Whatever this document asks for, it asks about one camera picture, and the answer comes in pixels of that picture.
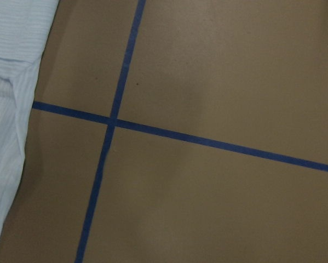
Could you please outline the light blue button-up shirt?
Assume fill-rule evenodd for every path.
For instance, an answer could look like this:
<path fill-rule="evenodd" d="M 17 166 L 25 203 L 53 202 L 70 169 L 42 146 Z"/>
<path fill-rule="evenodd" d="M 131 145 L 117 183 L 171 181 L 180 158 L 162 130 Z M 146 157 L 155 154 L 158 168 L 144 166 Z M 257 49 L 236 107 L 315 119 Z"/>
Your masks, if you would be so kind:
<path fill-rule="evenodd" d="M 0 234 L 25 160 L 28 119 L 57 1 L 0 1 Z"/>

